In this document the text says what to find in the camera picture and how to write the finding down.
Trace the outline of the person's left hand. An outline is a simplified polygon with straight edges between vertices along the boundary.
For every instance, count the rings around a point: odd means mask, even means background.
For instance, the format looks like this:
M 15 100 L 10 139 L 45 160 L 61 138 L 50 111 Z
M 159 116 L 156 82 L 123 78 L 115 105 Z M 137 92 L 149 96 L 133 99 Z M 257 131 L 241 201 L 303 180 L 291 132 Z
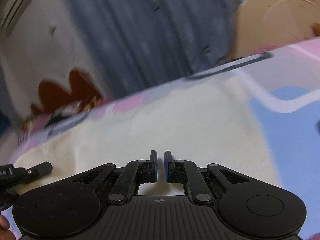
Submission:
M 0 215 L 0 240 L 16 239 L 15 235 L 9 229 L 10 229 L 9 221 L 3 215 Z

